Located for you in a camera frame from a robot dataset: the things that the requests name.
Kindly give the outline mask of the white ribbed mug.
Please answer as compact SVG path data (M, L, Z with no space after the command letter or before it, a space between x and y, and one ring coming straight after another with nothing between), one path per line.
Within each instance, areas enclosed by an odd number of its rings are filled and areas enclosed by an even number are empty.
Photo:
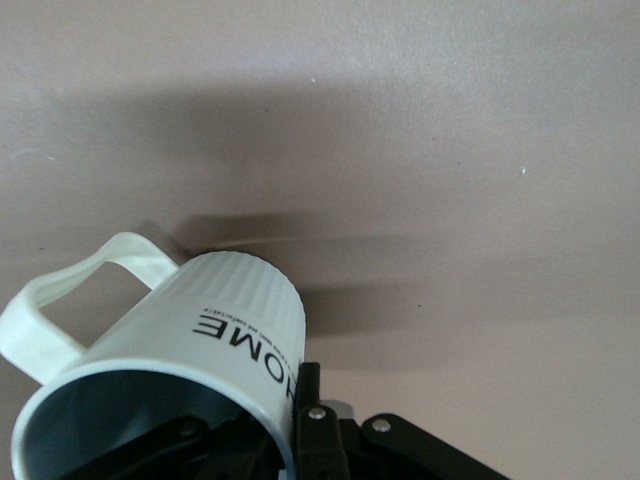
M42 308L106 263L146 296L90 346ZM293 403L305 312L270 263L220 251L177 265L146 238L120 233L95 254L28 282L0 313L0 356L39 384L11 439L16 480L60 476L182 416L217 427L238 413L277 445L277 480L296 480Z

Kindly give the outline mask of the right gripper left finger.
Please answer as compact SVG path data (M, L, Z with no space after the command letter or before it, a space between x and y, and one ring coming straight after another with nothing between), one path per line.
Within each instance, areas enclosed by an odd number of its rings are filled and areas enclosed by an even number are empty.
M279 480L281 454L248 413L215 428L178 417L76 468L64 480Z

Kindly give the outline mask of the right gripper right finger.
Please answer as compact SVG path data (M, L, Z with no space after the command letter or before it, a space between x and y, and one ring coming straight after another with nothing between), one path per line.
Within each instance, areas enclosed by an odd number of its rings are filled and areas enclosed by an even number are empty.
M294 403L296 480L511 480L390 413L362 424L320 399L321 367L299 367Z

